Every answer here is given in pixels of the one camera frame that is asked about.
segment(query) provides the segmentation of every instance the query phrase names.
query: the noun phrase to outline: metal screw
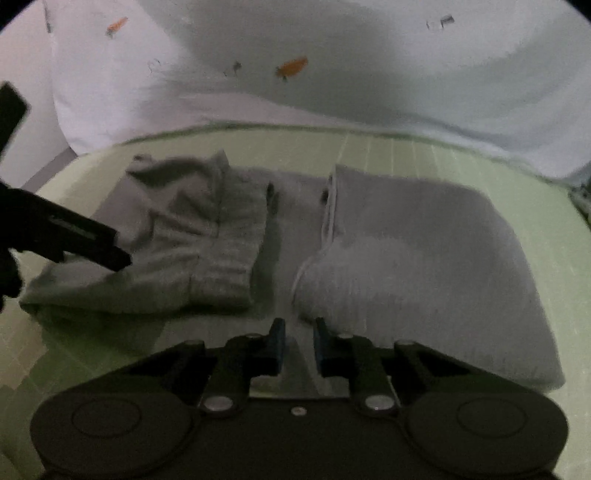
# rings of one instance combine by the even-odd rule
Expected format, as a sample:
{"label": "metal screw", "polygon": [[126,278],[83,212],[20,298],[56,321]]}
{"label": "metal screw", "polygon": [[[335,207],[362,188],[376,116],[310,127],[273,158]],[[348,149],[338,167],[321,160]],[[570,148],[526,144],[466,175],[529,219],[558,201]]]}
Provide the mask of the metal screw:
{"label": "metal screw", "polygon": [[234,406],[234,402],[228,397],[209,397],[203,402],[203,406],[209,411],[219,413],[230,410]]}
{"label": "metal screw", "polygon": [[391,410],[395,405],[394,399],[386,395],[372,395],[365,399],[365,406],[373,411]]}
{"label": "metal screw", "polygon": [[304,407],[293,407],[291,409],[291,414],[294,417],[305,417],[308,415],[308,411]]}

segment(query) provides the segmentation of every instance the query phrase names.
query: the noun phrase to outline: orange fish print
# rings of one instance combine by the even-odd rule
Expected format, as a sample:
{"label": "orange fish print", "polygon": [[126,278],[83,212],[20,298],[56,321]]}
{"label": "orange fish print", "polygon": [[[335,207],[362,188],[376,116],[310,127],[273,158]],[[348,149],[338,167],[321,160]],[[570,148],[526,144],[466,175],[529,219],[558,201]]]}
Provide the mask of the orange fish print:
{"label": "orange fish print", "polygon": [[121,30],[121,27],[123,27],[123,25],[125,25],[127,23],[127,20],[128,20],[127,17],[123,17],[123,18],[117,20],[117,22],[109,25],[107,27],[107,36],[113,38],[113,35],[115,35],[119,30]]}
{"label": "orange fish print", "polygon": [[287,77],[293,77],[300,73],[305,66],[308,65],[307,57],[300,57],[299,59],[290,60],[285,62],[281,67],[277,67],[275,75],[279,78],[283,78],[283,81],[287,81]]}

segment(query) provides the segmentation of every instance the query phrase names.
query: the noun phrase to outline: fabric fold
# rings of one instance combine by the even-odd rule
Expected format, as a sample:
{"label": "fabric fold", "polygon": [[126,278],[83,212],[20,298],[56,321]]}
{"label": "fabric fold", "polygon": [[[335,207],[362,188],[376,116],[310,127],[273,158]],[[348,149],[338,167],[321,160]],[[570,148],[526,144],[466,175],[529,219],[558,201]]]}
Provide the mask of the fabric fold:
{"label": "fabric fold", "polygon": [[248,308],[268,188],[241,177],[223,152],[209,160],[136,157],[93,216],[119,232],[133,264],[113,273],[69,255],[30,283],[21,306],[114,314]]}
{"label": "fabric fold", "polygon": [[293,303],[336,333],[414,340],[539,390],[564,383],[519,240],[462,186],[336,166]]}

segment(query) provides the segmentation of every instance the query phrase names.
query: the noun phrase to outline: white wall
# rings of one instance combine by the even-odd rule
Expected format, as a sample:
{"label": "white wall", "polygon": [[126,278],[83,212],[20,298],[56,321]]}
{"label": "white wall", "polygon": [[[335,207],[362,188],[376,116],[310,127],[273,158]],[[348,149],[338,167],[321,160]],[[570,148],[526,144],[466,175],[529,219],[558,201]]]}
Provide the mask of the white wall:
{"label": "white wall", "polygon": [[68,147],[57,123],[50,60],[43,3],[37,0],[0,33],[0,83],[11,82],[31,106],[0,163],[0,177],[14,187]]}

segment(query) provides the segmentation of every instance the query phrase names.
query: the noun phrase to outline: bed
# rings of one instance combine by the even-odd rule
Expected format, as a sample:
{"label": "bed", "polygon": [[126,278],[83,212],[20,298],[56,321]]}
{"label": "bed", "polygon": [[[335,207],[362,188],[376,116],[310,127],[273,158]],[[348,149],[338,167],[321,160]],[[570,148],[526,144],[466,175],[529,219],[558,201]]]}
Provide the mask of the bed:
{"label": "bed", "polygon": [[[338,163],[374,174],[447,180],[474,187],[489,197],[521,241],[566,376],[566,384],[549,394],[570,424],[569,442],[556,473],[564,480],[591,478],[591,232],[570,203],[565,186],[421,138],[337,129],[218,125],[134,140],[85,155],[38,193],[90,216],[134,155],[212,155],[221,149],[238,167],[326,177]],[[29,281],[46,260],[24,253],[19,262]],[[130,326],[126,335],[143,336],[153,351],[184,340],[166,325]],[[34,479],[43,469],[28,424],[40,403],[53,393],[131,363],[141,354],[88,331],[42,328],[16,301],[9,301],[0,315],[0,339],[0,472],[10,480]],[[206,340],[223,343],[224,338]],[[260,385],[253,394],[269,392]]]}

